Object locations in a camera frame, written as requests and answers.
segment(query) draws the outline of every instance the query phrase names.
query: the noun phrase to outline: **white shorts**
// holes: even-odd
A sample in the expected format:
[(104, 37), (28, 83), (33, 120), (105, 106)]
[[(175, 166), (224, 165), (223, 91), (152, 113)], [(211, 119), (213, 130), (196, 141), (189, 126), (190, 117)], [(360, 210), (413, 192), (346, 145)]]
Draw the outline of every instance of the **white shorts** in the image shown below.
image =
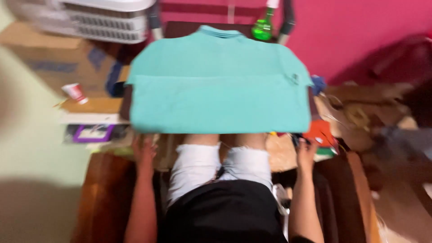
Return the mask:
[(219, 160), (219, 145), (183, 144), (176, 151), (179, 156), (169, 180), (168, 206), (184, 194), (214, 179), (221, 166), (225, 172), (219, 180), (249, 180), (272, 189), (267, 151), (234, 147), (228, 151), (227, 159), (222, 165)]

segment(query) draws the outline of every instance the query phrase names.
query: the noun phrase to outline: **person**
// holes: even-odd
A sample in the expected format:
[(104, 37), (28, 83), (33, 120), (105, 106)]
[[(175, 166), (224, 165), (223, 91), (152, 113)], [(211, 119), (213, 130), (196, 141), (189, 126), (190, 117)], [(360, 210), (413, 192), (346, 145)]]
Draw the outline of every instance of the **person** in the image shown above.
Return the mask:
[[(152, 159), (156, 147), (134, 141), (137, 182), (126, 243), (286, 242), (271, 193), (267, 134), (237, 134), (235, 147), (219, 162), (218, 134), (188, 134), (177, 148), (168, 189), (168, 210), (156, 225)], [(317, 143), (300, 140), (297, 181), (290, 207), (289, 242), (323, 243), (312, 182)]]

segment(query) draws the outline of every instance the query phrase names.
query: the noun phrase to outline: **hand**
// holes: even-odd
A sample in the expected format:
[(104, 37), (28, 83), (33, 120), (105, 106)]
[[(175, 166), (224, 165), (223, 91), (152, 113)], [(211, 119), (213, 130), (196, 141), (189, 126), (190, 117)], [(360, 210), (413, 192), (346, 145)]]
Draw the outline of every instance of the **hand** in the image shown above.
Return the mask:
[(300, 145), (297, 151), (297, 171), (301, 175), (312, 175), (312, 170), (314, 168), (314, 155), (318, 149), (318, 142), (313, 140), (311, 145), (306, 143), (304, 138), (300, 138)]
[(146, 137), (140, 146), (140, 136), (136, 135), (132, 142), (133, 155), (137, 162), (138, 169), (145, 167), (153, 171), (153, 158), (156, 156), (157, 145), (152, 146), (152, 139)]

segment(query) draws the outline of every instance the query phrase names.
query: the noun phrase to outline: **floor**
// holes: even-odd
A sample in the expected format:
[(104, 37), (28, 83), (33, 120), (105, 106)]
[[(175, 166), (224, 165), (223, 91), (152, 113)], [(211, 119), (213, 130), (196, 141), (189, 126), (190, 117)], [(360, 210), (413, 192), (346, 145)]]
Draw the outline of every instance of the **floor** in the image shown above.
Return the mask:
[[(12, 21), (1, 1), (0, 31)], [(0, 242), (69, 242), (89, 152), (62, 144), (59, 100), (0, 48)]]

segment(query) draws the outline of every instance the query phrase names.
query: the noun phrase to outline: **leg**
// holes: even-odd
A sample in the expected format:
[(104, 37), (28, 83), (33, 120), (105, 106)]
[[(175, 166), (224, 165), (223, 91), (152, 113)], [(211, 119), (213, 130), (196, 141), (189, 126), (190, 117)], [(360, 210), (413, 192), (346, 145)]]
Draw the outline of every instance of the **leg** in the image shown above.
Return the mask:
[(219, 134), (188, 134), (177, 150), (169, 180), (168, 206), (213, 179), (220, 168)]
[(266, 139), (266, 133), (237, 134), (236, 147), (228, 152), (228, 158), (223, 163), (226, 172), (220, 180), (255, 181), (271, 190), (273, 184)]

